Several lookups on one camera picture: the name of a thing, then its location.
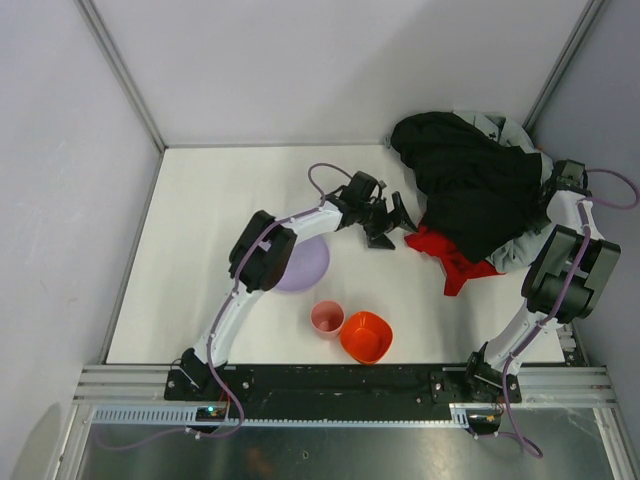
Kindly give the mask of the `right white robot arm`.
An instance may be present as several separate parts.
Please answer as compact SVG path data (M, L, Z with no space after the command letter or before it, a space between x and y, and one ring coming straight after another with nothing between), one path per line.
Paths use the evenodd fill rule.
M472 400L508 399L510 382L528 347L595 309L621 248L596 227L589 172L582 163L561 160L544 185L544 206L553 230L525 277L521 308L499 335L469 358L464 383Z

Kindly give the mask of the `black cloth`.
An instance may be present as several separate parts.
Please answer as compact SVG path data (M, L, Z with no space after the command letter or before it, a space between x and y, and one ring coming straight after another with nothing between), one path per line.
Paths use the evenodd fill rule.
M426 197L421 225L447 237L473 263L548 223L534 219L540 157L499 145L453 112L401 120L390 145Z

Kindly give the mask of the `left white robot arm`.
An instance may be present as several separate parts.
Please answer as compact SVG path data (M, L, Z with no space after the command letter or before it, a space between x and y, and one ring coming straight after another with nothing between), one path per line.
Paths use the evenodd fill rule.
M222 379L222 368L244 320L261 296L280 282L297 245L359 225L368 247L393 250L395 245L388 238L391 231L417 230L399 192L391 195L393 207L389 209L383 181L362 171L348 179L346 185L329 193L313 183L320 199L308 210L280 219L264 210L253 214L229 255L231 289L209 329L171 365L165 399L211 401L219 395L237 399L230 390L231 382Z

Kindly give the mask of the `grey cloth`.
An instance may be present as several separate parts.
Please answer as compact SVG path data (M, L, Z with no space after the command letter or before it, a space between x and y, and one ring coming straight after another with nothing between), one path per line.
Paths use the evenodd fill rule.
M501 146L517 146L525 153L537 154L541 163L540 184L543 185L550 179L553 160L534 147L525 129L516 121L497 113L461 110L454 110L453 113ZM509 273L529 267L539 255L552 230L553 225L547 223L539 230L526 231L496 249L486 260L498 273Z

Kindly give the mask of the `red cloth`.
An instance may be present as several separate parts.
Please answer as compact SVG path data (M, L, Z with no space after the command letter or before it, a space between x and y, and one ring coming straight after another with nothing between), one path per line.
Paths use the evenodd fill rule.
M445 296L457 296L469 280L499 275L488 261L469 261L451 240L425 226L420 226L417 232L406 235L404 241L409 248L439 261L445 274Z

